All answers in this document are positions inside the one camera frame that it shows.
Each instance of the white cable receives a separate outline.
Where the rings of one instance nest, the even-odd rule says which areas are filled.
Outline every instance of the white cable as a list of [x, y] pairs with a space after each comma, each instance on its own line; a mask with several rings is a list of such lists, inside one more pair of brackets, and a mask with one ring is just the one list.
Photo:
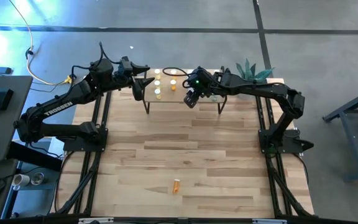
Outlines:
[[[24, 16], [22, 15], [22, 13], [18, 10], [18, 8], [15, 6], [15, 4], [13, 4], [13, 2], [11, 0], [9, 0], [9, 2], [11, 2], [11, 4], [13, 5], [13, 7], [16, 9], [16, 11], [19, 13], [19, 15], [22, 17], [23, 21], [25, 22], [25, 25], [27, 26], [28, 30], [29, 30], [29, 33], [30, 33], [30, 38], [31, 38], [31, 46], [30, 46], [30, 51], [32, 52], [32, 49], [33, 49], [33, 44], [34, 44], [34, 41], [33, 41], [33, 37], [32, 37], [32, 33], [31, 33], [31, 29], [30, 29], [30, 26], [29, 24], [27, 23], [26, 19], [24, 19]], [[47, 85], [60, 85], [60, 84], [63, 84], [66, 82], [66, 80], [60, 82], [60, 83], [50, 83], [50, 82], [46, 82], [45, 80], [42, 80], [41, 78], [37, 77], [30, 69], [30, 54], [27, 55], [27, 71], [29, 71], [30, 75], [32, 77], [34, 77], [36, 80], [44, 83], [44, 84], [47, 84]]]

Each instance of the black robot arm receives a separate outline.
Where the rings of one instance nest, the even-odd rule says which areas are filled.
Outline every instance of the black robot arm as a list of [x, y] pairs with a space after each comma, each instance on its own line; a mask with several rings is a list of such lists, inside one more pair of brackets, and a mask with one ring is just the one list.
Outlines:
[[183, 82], [183, 86], [189, 88], [184, 102], [190, 108], [197, 104], [199, 97], [210, 97], [211, 95], [226, 96], [244, 93], [274, 99], [280, 105], [283, 114], [277, 123], [271, 125], [268, 130], [259, 131], [262, 152], [280, 152], [287, 140], [291, 142], [295, 140], [296, 143], [296, 146], [289, 144], [291, 146], [287, 152], [305, 151], [313, 147], [312, 143], [299, 139], [298, 131], [286, 130], [294, 119], [303, 115], [305, 97], [283, 83], [249, 82], [232, 74], [229, 69], [224, 72], [215, 72], [212, 75], [205, 69], [198, 67], [189, 74], [189, 77]]
[[99, 95], [121, 88], [132, 88], [135, 100], [142, 99], [142, 91], [154, 78], [138, 79], [138, 74], [146, 72], [149, 67], [133, 64], [128, 57], [119, 62], [118, 71], [113, 73], [113, 66], [108, 58], [91, 63], [89, 74], [82, 81], [70, 87], [63, 95], [45, 103], [37, 103], [14, 122], [21, 141], [37, 142], [45, 136], [60, 138], [80, 137], [85, 140], [98, 140], [98, 130], [92, 122], [80, 125], [45, 124], [43, 120], [77, 104], [87, 104]]

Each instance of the table leg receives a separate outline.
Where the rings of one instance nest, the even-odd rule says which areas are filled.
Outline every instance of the table leg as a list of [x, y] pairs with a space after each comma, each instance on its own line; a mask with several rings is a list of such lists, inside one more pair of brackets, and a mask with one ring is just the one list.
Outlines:
[[62, 166], [62, 161], [60, 159], [37, 152], [16, 142], [11, 143], [11, 147], [6, 157], [8, 159], [17, 159], [22, 162], [28, 162], [36, 166], [45, 167], [58, 172]]
[[224, 105], [226, 105], [226, 102], [227, 102], [227, 96], [224, 96], [224, 101], [223, 101], [222, 107], [221, 107], [221, 104], [218, 103], [218, 113], [219, 113], [219, 114], [222, 113], [222, 110], [223, 110], [223, 108], [224, 108]]
[[144, 105], [144, 108], [146, 109], [146, 113], [149, 114], [149, 112], [150, 112], [150, 103], [147, 102], [147, 106], [146, 106], [146, 102], [143, 100], [143, 105]]

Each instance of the wooden tabletop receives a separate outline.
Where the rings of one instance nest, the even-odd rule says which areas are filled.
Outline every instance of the wooden tabletop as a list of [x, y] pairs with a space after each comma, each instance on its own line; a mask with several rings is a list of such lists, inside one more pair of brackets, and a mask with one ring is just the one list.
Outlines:
[[[277, 78], [269, 81], [283, 82]], [[282, 111], [276, 101], [272, 100], [272, 106], [278, 120]], [[78, 105], [73, 124], [90, 121], [93, 108], [94, 103]], [[246, 101], [230, 96], [220, 115], [214, 104], [189, 109], [178, 107], [178, 103], [156, 103], [153, 113], [146, 114], [142, 102], [135, 101], [126, 88], [113, 92], [107, 127], [108, 145], [99, 167], [93, 216], [273, 217], [253, 96]], [[58, 207], [76, 189], [83, 157], [83, 152], [76, 152], [67, 161]], [[283, 154], [283, 164], [288, 187], [313, 213], [302, 163]], [[175, 179], [180, 179], [180, 188], [172, 194]], [[284, 212], [280, 190], [278, 197]]]
[[[183, 74], [181, 71], [176, 69], [167, 69], [166, 72], [171, 74], [171, 72], [174, 72], [175, 74]], [[184, 69], [185, 72], [191, 73], [193, 70]], [[209, 69], [208, 72], [210, 74], [213, 74], [214, 72], [218, 72], [220, 70], [216, 69]], [[183, 88], [182, 83], [184, 80], [187, 79], [187, 77], [171, 77], [168, 75], [165, 75], [162, 73], [162, 68], [153, 68], [147, 71], [147, 78], [155, 77], [155, 81], [160, 81], [160, 84], [158, 86], [155, 85], [155, 81], [148, 85], [145, 88], [145, 94], [144, 94], [144, 100], [146, 102], [153, 102], [153, 103], [182, 103], [184, 97], [186, 96], [186, 93], [188, 89]], [[173, 78], [176, 78], [176, 89], [173, 91], [171, 89], [171, 80]], [[156, 94], [154, 93], [154, 90], [159, 87], [160, 88], [160, 96], [161, 99], [157, 99]], [[198, 100], [198, 103], [223, 103], [224, 98], [221, 96], [211, 96], [209, 98], [204, 97], [200, 98]]]

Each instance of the gray floor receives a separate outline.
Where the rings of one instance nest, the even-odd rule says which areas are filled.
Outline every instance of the gray floor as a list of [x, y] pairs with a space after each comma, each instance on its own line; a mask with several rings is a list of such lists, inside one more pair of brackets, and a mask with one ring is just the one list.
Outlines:
[[[76, 27], [256, 28], [251, 0], [28, 0], [16, 1], [31, 25]], [[259, 0], [266, 29], [358, 30], [357, 0]], [[6, 0], [0, 0], [0, 24], [22, 24]], [[354, 171], [339, 120], [321, 117], [358, 95], [358, 35], [266, 35], [275, 77], [306, 96], [305, 114], [295, 122], [302, 138], [315, 143], [305, 153], [310, 192], [317, 215], [358, 221], [358, 181], [347, 184], [342, 175]], [[258, 34], [34, 32], [39, 49], [32, 69], [40, 77], [58, 82], [74, 64], [98, 58], [102, 41], [111, 58], [124, 55], [151, 67], [219, 68], [235, 70], [247, 57], [263, 69]], [[26, 32], [0, 31], [0, 65], [15, 75], [26, 75]], [[84, 71], [76, 72], [78, 76]], [[33, 85], [37, 89], [48, 86]], [[62, 94], [32, 91], [26, 107]], [[70, 123], [74, 108], [52, 116], [50, 123]]]

